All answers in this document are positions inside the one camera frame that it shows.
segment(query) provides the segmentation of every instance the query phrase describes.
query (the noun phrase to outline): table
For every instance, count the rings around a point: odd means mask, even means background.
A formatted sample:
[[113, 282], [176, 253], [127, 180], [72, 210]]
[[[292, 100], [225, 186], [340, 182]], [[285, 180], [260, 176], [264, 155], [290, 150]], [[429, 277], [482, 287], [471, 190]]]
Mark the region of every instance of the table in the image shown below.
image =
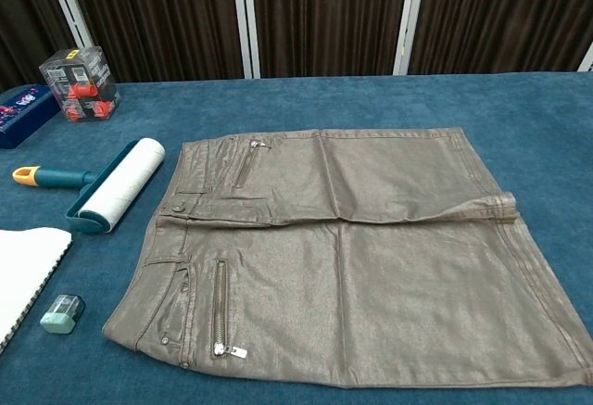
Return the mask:
[[[133, 353], [102, 337], [135, 268], [145, 227], [182, 141], [314, 128], [462, 127], [519, 211], [593, 332], [593, 73], [509, 73], [152, 82], [120, 85], [110, 120], [56, 115], [14, 150], [0, 150], [0, 228], [65, 228], [66, 189], [15, 184], [24, 165], [100, 170], [132, 139], [167, 156], [111, 234], [74, 242], [0, 355], [0, 402], [23, 403], [593, 403], [593, 388], [354, 389], [219, 378]], [[38, 324], [58, 294], [86, 311], [71, 335]]]

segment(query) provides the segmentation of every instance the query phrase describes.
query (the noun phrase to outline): white pole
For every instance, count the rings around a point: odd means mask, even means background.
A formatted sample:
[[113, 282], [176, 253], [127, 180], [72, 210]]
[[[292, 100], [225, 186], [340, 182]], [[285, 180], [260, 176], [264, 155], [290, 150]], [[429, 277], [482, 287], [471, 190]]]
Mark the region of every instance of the white pole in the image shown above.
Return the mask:
[[577, 71], [593, 71], [593, 42], [589, 46], [585, 57], [583, 57], [583, 62], [581, 62]]
[[241, 57], [243, 58], [243, 74], [245, 79], [253, 79], [245, 0], [234, 0], [234, 6], [236, 7], [237, 25], [239, 27], [239, 42], [241, 43]]
[[70, 28], [70, 32], [79, 48], [94, 44], [91, 33], [86, 26], [78, 0], [57, 0]]
[[249, 44], [251, 47], [251, 66], [253, 77], [259, 79], [259, 44], [258, 26], [256, 25], [256, 9], [254, 0], [245, 0], [247, 8], [247, 27], [249, 28]]
[[404, 0], [401, 22], [399, 23], [399, 33], [397, 35], [396, 59], [393, 65], [394, 76], [408, 74], [421, 1]]

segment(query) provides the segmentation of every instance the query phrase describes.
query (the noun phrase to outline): lint roller handle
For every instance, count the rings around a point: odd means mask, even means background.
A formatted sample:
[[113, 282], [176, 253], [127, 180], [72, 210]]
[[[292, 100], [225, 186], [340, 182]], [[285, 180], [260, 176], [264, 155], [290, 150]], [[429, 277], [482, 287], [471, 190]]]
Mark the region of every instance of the lint roller handle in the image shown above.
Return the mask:
[[40, 187], [82, 188], [92, 183], [96, 175], [91, 171], [65, 171], [46, 169], [41, 166], [21, 167], [12, 172], [12, 178], [19, 184]]

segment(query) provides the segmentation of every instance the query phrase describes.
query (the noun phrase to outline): plastic box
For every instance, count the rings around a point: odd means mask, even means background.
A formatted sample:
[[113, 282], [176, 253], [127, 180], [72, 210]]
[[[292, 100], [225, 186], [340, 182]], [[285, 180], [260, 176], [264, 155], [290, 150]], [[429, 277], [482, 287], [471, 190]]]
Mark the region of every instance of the plastic box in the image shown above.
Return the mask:
[[106, 120], [120, 103], [100, 46], [59, 50], [39, 70], [69, 120]]

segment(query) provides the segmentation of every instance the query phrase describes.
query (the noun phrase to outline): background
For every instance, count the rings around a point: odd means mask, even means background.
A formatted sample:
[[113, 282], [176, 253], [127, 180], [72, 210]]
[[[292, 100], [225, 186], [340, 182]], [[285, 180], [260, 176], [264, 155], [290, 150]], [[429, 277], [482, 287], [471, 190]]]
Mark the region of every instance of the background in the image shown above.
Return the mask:
[[593, 0], [0, 0], [0, 20], [0, 91], [86, 44], [119, 82], [593, 64]]

